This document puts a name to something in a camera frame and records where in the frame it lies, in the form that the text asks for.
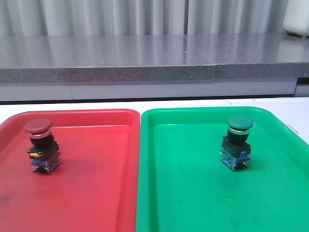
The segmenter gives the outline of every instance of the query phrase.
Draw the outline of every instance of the chrome ring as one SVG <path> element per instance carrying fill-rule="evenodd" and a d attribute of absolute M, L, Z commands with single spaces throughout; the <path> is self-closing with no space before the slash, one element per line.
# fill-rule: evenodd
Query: chrome ring
<path fill-rule="evenodd" d="M 236 129 L 234 129 L 234 128 L 231 128 L 231 127 L 229 127 L 228 128 L 228 131 L 229 132 L 231 132 L 231 133 L 233 133 L 233 134 L 237 134 L 237 135 L 246 135 L 246 134 L 249 134 L 249 129 L 247 129 L 247 130 L 236 130 Z"/>
<path fill-rule="evenodd" d="M 45 132 L 42 133 L 42 134 L 29 134 L 29 135 L 30 135 L 30 138 L 31 138 L 31 139 L 41 139 L 41 138 L 44 138 L 44 137 L 50 135 L 51 133 L 52 133 L 52 132 L 51 132 L 51 130 L 49 129 L 49 130 L 45 131 Z"/>

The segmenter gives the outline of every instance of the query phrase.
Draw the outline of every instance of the red button cap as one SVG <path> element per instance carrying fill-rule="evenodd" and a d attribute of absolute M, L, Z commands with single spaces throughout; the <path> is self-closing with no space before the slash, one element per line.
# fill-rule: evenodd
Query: red button cap
<path fill-rule="evenodd" d="M 53 125 L 53 122 L 47 118 L 38 118 L 28 122 L 24 126 L 24 130 L 30 134 L 41 134 L 48 131 Z"/>

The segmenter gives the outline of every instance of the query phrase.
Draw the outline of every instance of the green tray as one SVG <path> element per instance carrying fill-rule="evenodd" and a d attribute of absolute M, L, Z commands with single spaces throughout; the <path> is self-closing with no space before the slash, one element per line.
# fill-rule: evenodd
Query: green tray
<path fill-rule="evenodd" d="M 249 167 L 220 161 L 225 119 L 255 121 Z M 255 107 L 155 109 L 141 120 L 137 232 L 309 231 L 309 145 Z"/>

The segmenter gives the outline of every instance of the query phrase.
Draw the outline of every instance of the white curtain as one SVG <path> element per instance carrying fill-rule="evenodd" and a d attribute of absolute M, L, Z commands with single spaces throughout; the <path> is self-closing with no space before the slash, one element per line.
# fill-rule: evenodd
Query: white curtain
<path fill-rule="evenodd" d="M 287 1 L 0 0 L 0 36 L 282 32 Z"/>

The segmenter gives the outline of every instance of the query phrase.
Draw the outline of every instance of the white table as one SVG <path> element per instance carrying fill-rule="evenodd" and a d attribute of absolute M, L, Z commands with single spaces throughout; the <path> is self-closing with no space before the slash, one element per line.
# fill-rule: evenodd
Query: white table
<path fill-rule="evenodd" d="M 133 101 L 100 103 L 60 103 L 0 105 L 0 123 L 8 117 L 25 111 L 132 109 L 140 114 L 154 108 L 255 106 L 272 112 L 309 144 L 309 98 L 270 98 L 194 101 Z"/>

